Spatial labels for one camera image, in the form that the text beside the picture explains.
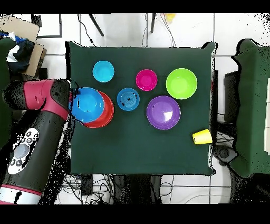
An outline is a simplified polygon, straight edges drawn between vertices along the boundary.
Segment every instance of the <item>green tablecloth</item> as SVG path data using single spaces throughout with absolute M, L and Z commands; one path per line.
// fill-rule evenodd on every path
M 231 162 L 231 166 L 242 177 L 253 173 L 270 174 L 270 156 L 264 152 L 270 48 L 257 46 L 252 40 L 244 40 L 239 45 L 235 59 L 240 69 L 240 108 L 235 145 L 239 156 Z
M 4 103 L 2 99 L 2 91 L 11 81 L 9 78 L 6 58 L 8 52 L 14 46 L 16 46 L 16 43 L 10 38 L 4 38 L 0 40 L 0 149 L 7 143 L 11 134 L 12 110 L 6 103 Z
M 71 141 L 71 172 L 81 174 L 204 174 L 208 167 L 209 145 L 195 145 L 192 134 L 209 128 L 211 89 L 211 53 L 215 43 L 205 48 L 86 48 L 70 46 L 72 80 L 80 87 L 92 87 L 106 93 L 114 102 L 112 121 L 102 128 L 89 129 L 79 122 Z M 107 60 L 114 66 L 114 77 L 107 83 L 96 81 L 93 66 Z M 167 95 L 166 78 L 176 68 L 187 68 L 198 79 L 195 94 L 177 100 L 181 109 L 178 124 L 170 130 L 158 130 L 147 120 L 146 108 L 156 96 Z M 152 91 L 136 86 L 136 75 L 151 69 L 158 76 Z M 134 88 L 140 95 L 136 110 L 124 111 L 117 105 L 118 92 Z

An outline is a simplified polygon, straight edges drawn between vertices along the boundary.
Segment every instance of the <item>pink bowl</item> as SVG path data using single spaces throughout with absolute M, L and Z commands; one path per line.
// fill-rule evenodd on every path
M 158 77 L 150 69 L 143 69 L 136 76 L 136 84 L 141 90 L 150 91 L 157 83 Z

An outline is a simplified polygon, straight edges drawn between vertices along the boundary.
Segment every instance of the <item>yellow cup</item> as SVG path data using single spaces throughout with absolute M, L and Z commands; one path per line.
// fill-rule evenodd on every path
M 208 129 L 201 130 L 200 132 L 194 133 L 192 137 L 196 145 L 212 143 L 212 137 Z
M 171 23 L 173 18 L 175 17 L 175 13 L 165 13 L 166 21 Z

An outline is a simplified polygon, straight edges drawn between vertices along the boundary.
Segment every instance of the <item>cardboard box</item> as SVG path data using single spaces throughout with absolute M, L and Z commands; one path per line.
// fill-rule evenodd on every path
M 35 76 L 37 69 L 41 67 L 47 51 L 44 46 L 36 43 L 36 37 L 39 30 L 39 26 L 10 15 L 4 15 L 0 18 L 0 31 L 7 33 L 14 32 L 16 36 L 27 38 L 35 43 L 30 57 L 29 66 L 27 70 L 23 72 L 23 74 L 32 77 Z

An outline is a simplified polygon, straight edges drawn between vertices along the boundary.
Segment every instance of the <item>green bowl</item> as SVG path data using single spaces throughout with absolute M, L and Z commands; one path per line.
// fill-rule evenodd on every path
M 176 69 L 168 75 L 166 89 L 169 95 L 176 99 L 187 99 L 191 97 L 197 89 L 197 78 L 194 73 L 188 69 Z

